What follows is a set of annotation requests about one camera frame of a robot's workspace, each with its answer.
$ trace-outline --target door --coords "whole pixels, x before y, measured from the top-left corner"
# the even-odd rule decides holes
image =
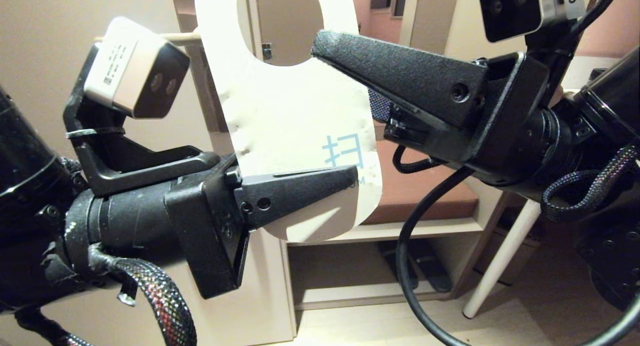
[[[291,66],[310,57],[314,37],[323,27],[318,0],[249,0],[248,5],[254,42],[260,45],[258,53],[264,49],[264,62]]]

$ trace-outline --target metal bracket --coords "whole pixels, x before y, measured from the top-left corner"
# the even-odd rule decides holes
[[[108,196],[212,168],[220,160],[192,146],[152,152],[127,139],[125,116],[85,96],[93,46],[64,109],[64,124],[94,195]]]
[[[258,175],[242,178],[242,186],[233,194],[245,223],[257,229],[346,189],[357,180],[356,166]]]
[[[439,130],[474,123],[486,95],[486,65],[370,37],[321,30],[311,55]]]
[[[227,155],[208,171],[179,178],[164,197],[173,232],[204,299],[242,283],[249,231],[224,174],[236,164],[236,156]]]

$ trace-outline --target screw hole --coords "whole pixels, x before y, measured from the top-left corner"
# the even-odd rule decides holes
[[[272,206],[272,201],[269,198],[262,198],[258,200],[258,207],[260,210],[267,210]]]
[[[469,88],[464,84],[455,84],[451,87],[451,100],[465,102],[469,98]]]
[[[616,243],[613,240],[606,240],[602,243],[602,247],[606,250],[613,250],[616,247]]]
[[[587,134],[589,134],[589,128],[583,127],[583,128],[579,128],[576,132],[575,132],[577,137],[583,137]]]
[[[251,214],[251,211],[254,211],[254,207],[250,203],[243,202],[242,204],[240,204],[240,210],[246,212],[247,214]]]

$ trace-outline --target wooden shelf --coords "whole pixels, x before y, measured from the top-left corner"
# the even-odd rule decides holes
[[[397,239],[403,223],[359,225],[333,239],[322,242],[290,242],[289,246],[315,246],[344,244],[351,242],[370,242]],[[466,232],[482,232],[482,227],[471,217],[465,219],[443,219],[418,221],[411,237],[447,236]]]
[[[405,300],[375,242],[289,248],[296,310],[351,307]],[[445,299],[418,271],[418,299]]]

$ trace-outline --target cable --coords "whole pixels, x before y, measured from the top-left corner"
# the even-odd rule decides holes
[[[166,346],[198,344],[192,314],[169,275],[146,260],[107,255],[100,250],[99,244],[89,248],[89,262],[95,273],[112,273],[123,279],[119,300],[134,306],[135,292],[140,287],[153,309]]]
[[[586,13],[585,16],[583,16],[582,19],[578,21],[578,23],[574,24],[567,35],[565,35],[562,39],[560,39],[560,41],[558,41],[555,48],[562,49],[569,41],[578,37],[578,35],[580,35],[581,32],[585,31],[585,29],[589,25],[591,25],[594,20],[601,16],[601,14],[608,8],[612,1],[613,0],[599,0],[598,4],[596,4],[588,13]]]
[[[594,212],[609,195],[616,182],[630,172],[638,159],[638,148],[635,144],[627,144],[618,150],[602,171],[583,170],[569,173],[551,183],[542,194],[542,213],[552,221],[576,221]],[[576,187],[584,181],[591,181],[582,200],[574,205],[564,206],[553,202],[553,196],[563,189],[581,189]]]
[[[435,166],[442,165],[438,160],[434,160],[430,157],[427,157],[424,160],[410,162],[409,164],[402,163],[402,155],[405,153],[406,147],[404,145],[398,145],[398,148],[395,149],[396,152],[393,153],[393,166],[395,169],[403,174],[412,174],[418,173],[418,171],[423,171],[426,169],[431,169]]]
[[[400,281],[400,287],[404,297],[409,303],[409,307],[413,314],[418,318],[420,323],[426,328],[430,334],[436,339],[441,341],[447,346],[469,346],[448,332],[442,330],[438,324],[434,323],[432,319],[426,314],[425,310],[420,306],[416,294],[414,294],[411,288],[409,279],[409,258],[408,258],[408,245],[409,239],[411,239],[411,233],[413,232],[416,224],[425,212],[431,207],[441,196],[453,189],[462,180],[470,176],[473,171],[466,166],[458,169],[453,175],[446,178],[443,182],[438,184],[432,191],[427,194],[419,203],[415,209],[409,215],[409,218],[404,222],[400,236],[398,237],[398,243],[395,249],[395,264],[398,271],[398,280]],[[621,340],[627,333],[640,323],[640,293],[635,297],[634,301],[624,312],[622,317],[612,324],[605,332],[594,337],[590,341],[587,341],[580,346],[610,346]]]
[[[52,346],[92,346],[64,330],[58,323],[42,315],[40,308],[27,308],[15,313],[18,325],[42,336]]]
[[[398,280],[400,280],[402,292],[409,303],[411,311],[413,311],[413,314],[418,318],[420,323],[422,323],[422,325],[433,336],[435,336],[436,339],[448,346],[468,346],[468,344],[465,344],[442,330],[432,319],[429,318],[429,316],[427,316],[423,308],[420,306],[418,298],[416,298],[416,294],[413,293],[414,291],[411,289],[409,281],[407,248],[409,245],[409,239],[411,238],[411,232],[413,232],[418,220],[420,220],[423,214],[425,214],[427,209],[441,198],[441,196],[453,189],[457,184],[460,184],[462,180],[466,179],[472,173],[473,171],[470,168],[463,166],[431,190],[430,193],[418,203],[411,215],[409,215],[409,218],[404,222],[402,230],[400,231],[400,236],[398,237],[398,244],[395,249],[395,263],[398,270]]]
[[[622,340],[633,328],[640,323],[640,293],[635,296],[622,317],[611,325],[605,332],[580,346],[610,346]]]

